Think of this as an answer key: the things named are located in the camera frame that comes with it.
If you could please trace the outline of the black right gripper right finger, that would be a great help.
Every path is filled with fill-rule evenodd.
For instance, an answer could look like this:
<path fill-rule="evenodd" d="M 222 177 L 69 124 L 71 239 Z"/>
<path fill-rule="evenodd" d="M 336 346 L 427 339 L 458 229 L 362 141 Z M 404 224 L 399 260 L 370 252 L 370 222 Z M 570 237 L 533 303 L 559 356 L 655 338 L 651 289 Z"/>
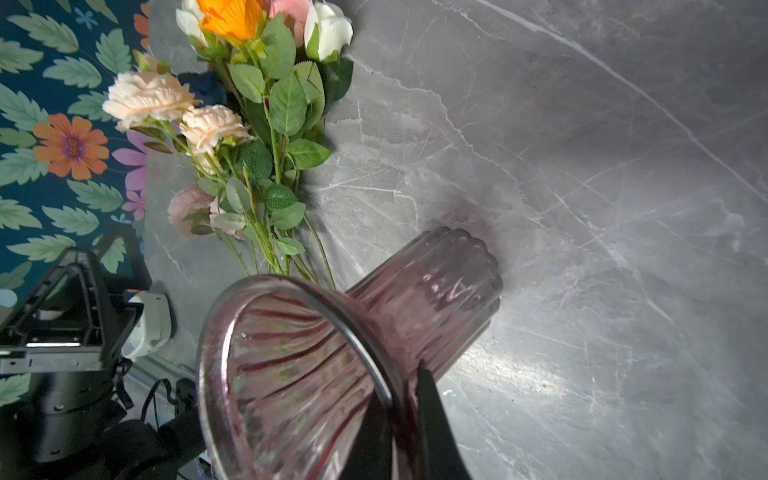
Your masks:
<path fill-rule="evenodd" d="M 420 478 L 470 480 L 441 403 L 436 381 L 425 362 L 417 371 Z"/>

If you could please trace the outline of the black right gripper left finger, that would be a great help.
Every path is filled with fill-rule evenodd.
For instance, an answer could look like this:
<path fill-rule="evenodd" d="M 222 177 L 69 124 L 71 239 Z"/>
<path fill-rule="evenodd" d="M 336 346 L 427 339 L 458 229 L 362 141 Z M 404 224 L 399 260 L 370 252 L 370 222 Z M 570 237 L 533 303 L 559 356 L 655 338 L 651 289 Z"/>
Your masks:
<path fill-rule="evenodd" d="M 393 432 L 387 409 L 370 398 L 340 480 L 391 480 Z"/>

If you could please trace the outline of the dark pink ribbed glass vase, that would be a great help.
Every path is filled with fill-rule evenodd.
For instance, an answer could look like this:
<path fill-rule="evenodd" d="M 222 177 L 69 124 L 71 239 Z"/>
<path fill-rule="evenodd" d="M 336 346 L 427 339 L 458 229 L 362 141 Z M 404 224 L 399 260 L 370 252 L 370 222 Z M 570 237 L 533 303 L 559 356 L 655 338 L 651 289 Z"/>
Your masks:
<path fill-rule="evenodd" d="M 202 431 L 219 479 L 339 479 L 370 398 L 392 479 L 421 479 L 417 371 L 436 381 L 488 328 L 503 281 L 462 229 L 420 234 L 346 292 L 259 275 L 225 290 L 198 349 Z"/>

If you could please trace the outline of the yellow rose stem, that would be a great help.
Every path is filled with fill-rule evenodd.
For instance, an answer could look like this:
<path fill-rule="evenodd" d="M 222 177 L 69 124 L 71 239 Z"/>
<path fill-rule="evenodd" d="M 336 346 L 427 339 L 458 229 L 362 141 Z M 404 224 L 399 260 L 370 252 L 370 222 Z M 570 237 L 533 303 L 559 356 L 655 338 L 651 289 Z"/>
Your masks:
<path fill-rule="evenodd" d="M 296 65 L 293 33 L 282 15 L 269 16 L 262 1 L 200 1 L 197 25 L 207 45 L 199 48 L 228 94 L 225 105 L 238 113 L 273 159 L 271 184 L 264 191 L 268 220 L 287 274 L 297 267 L 308 272 L 304 246 L 294 229 L 306 206 L 295 193 L 299 181 L 296 152 L 311 146 L 304 137 L 311 100 L 306 97 Z"/>

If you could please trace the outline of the cream double-bloom flower stem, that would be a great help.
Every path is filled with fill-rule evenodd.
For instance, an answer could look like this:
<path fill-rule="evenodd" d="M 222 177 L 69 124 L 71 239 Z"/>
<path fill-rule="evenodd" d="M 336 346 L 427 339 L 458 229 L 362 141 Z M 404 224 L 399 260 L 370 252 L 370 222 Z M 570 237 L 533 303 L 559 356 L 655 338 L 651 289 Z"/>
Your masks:
<path fill-rule="evenodd" d="M 221 104 L 205 106 L 176 76 L 151 71 L 119 74 L 103 109 L 120 130 L 151 136 L 194 170 L 194 185 L 168 206 L 175 228 L 214 236 L 233 253 L 243 242 L 263 257 L 268 272 L 285 272 L 264 198 L 272 155 L 238 113 Z"/>

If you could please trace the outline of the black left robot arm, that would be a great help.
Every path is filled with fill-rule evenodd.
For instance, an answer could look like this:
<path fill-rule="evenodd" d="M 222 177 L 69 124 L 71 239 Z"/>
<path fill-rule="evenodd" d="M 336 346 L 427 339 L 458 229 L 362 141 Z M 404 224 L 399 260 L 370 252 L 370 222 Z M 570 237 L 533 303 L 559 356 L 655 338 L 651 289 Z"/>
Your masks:
<path fill-rule="evenodd" d="M 205 449 L 194 383 L 157 381 L 176 408 L 153 427 L 128 419 L 122 349 L 150 287 L 134 230 L 68 247 L 1 325 L 1 376 L 29 387 L 1 409 L 5 479 L 175 479 Z"/>

